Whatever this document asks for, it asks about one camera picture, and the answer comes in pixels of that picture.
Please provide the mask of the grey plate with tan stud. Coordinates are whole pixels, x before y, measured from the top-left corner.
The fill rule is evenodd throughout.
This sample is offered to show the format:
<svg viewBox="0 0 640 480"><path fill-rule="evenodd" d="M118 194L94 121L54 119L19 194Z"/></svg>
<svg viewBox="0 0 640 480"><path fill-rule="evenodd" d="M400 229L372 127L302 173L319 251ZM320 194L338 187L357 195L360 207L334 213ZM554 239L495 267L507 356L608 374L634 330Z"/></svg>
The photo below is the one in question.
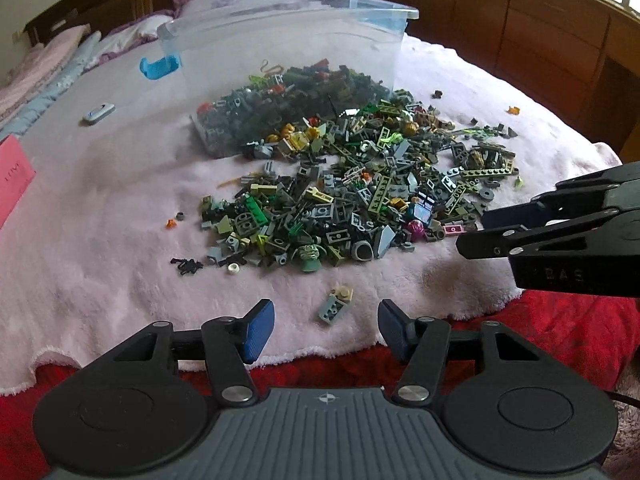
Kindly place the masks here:
<svg viewBox="0 0 640 480"><path fill-rule="evenodd" d="M332 325L352 303L354 290L346 285L334 286L318 310L318 319Z"/></svg>

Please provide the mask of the grey round lego disc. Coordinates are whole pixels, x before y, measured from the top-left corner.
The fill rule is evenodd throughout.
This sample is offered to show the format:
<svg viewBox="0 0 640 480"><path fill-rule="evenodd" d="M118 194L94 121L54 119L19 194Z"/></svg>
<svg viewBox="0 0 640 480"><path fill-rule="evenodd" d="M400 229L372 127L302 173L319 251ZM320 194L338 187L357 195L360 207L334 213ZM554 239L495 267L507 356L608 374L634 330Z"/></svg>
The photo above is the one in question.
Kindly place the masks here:
<svg viewBox="0 0 640 480"><path fill-rule="evenodd" d="M495 198L495 193L491 188L481 188L477 194L482 200L487 200L488 202Z"/></svg>

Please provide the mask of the red fleece blanket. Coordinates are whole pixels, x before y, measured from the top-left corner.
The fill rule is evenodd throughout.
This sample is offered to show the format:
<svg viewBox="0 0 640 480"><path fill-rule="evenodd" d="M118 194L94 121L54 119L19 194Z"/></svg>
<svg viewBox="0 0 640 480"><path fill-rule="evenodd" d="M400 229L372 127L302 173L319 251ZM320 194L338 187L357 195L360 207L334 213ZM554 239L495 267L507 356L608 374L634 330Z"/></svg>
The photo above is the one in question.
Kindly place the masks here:
<svg viewBox="0 0 640 480"><path fill-rule="evenodd" d="M491 319L509 326L598 387L638 396L637 300L528 290ZM75 372L70 366L40 366L32 388L2 398L2 478L40 479L47 473L47 462L32 433L32 413L45 393ZM260 390L392 388L401 368L387 348L375 346L334 359L306 356L258 367L250 374Z"/></svg>

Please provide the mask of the purple haired minifigure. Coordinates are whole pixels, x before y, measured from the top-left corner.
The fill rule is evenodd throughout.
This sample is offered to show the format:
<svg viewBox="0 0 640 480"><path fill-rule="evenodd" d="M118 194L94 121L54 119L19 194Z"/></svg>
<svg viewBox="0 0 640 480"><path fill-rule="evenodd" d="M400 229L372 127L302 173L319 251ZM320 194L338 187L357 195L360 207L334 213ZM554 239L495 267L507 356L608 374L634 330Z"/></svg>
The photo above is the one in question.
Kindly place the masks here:
<svg viewBox="0 0 640 480"><path fill-rule="evenodd" d="M406 213L406 229L410 240L416 242L426 237L426 230L431 222L435 201L424 194L413 196Z"/></svg>

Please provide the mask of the black small lego cluster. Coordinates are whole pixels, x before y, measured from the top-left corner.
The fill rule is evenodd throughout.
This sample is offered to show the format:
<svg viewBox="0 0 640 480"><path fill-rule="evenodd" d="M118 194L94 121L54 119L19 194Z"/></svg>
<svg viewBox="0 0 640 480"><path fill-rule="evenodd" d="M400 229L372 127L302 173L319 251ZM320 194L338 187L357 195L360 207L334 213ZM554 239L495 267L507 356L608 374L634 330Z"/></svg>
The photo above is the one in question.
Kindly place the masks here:
<svg viewBox="0 0 640 480"><path fill-rule="evenodd" d="M171 258L170 263L177 268L180 275L195 274L204 268L204 264L195 259Z"/></svg>

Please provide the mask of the wooden cabinet drawers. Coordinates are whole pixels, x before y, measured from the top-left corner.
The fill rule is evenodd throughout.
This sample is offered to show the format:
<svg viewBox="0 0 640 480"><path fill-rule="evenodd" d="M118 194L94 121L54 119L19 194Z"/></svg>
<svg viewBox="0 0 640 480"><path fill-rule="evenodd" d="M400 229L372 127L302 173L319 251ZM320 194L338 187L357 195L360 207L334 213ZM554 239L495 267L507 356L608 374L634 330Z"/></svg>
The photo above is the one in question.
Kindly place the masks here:
<svg viewBox="0 0 640 480"><path fill-rule="evenodd" d="M453 48L623 162L639 158L639 17L611 0L392 0Z"/></svg>

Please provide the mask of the pile of loose lego bricks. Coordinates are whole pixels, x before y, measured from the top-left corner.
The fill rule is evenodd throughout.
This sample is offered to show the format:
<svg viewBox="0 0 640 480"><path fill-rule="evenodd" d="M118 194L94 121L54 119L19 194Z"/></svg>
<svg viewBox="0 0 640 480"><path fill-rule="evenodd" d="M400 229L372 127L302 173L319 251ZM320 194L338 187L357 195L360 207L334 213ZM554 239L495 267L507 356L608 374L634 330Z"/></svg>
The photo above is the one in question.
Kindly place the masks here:
<svg viewBox="0 0 640 480"><path fill-rule="evenodd" d="M505 125L460 127L405 89L335 118L288 122L235 155L260 163L230 200L205 196L201 226L215 233L208 260L228 270L325 261L368 262L475 231L487 210L477 192L516 180ZM413 242L413 196L435 201L426 237Z"/></svg>

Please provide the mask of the pink fluffy blanket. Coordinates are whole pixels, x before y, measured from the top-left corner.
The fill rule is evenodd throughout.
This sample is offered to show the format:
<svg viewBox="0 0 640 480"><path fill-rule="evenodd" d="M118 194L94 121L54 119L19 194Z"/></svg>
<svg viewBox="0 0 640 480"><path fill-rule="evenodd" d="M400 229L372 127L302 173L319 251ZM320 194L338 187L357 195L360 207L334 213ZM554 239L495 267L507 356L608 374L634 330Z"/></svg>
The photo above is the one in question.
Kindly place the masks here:
<svg viewBox="0 0 640 480"><path fill-rule="evenodd" d="M364 103L273 144L213 158L186 83L145 79L146 44L82 75L17 140L35 177L1 230L1 390L47 363L82 367L155 321L193 330L273 303L262 364L341 356L378 341L385 298L467 320L520 293L503 259L451 236L399 247L414 199L467 214L525 202L618 164L505 81L405 37L394 124Z"/></svg>

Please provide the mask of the small grey flat device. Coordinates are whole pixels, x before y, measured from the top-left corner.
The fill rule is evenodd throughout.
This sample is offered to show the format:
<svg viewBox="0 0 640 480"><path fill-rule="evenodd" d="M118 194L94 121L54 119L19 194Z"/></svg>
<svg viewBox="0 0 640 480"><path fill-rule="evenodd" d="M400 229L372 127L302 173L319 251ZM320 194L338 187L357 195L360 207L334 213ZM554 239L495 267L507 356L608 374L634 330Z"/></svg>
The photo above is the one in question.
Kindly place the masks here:
<svg viewBox="0 0 640 480"><path fill-rule="evenodd" d="M114 110L116 110L116 106L113 103L102 103L85 114L82 121L87 125L94 125L103 120L109 114L112 114Z"/></svg>

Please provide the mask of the clear plastic storage bin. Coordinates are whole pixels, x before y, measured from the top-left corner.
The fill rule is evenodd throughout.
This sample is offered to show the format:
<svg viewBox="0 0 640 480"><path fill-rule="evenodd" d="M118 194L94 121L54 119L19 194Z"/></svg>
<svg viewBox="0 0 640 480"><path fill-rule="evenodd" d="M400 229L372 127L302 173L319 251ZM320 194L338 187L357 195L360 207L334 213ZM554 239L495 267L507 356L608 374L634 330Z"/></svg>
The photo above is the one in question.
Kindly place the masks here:
<svg viewBox="0 0 640 480"><path fill-rule="evenodd" d="M245 0L160 25L164 55L140 70L183 76L192 125L223 158L288 122L388 98L418 16L387 0Z"/></svg>

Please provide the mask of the folded striped quilt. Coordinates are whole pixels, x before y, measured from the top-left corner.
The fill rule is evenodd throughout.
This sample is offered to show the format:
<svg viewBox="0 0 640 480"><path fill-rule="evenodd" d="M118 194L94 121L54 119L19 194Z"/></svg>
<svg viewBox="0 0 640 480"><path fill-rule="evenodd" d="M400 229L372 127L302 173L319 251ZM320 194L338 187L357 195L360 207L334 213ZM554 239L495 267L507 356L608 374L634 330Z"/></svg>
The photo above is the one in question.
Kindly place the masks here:
<svg viewBox="0 0 640 480"><path fill-rule="evenodd" d="M89 25L63 30L48 44L37 44L1 88L1 140L20 138L82 75L100 32Z"/></svg>

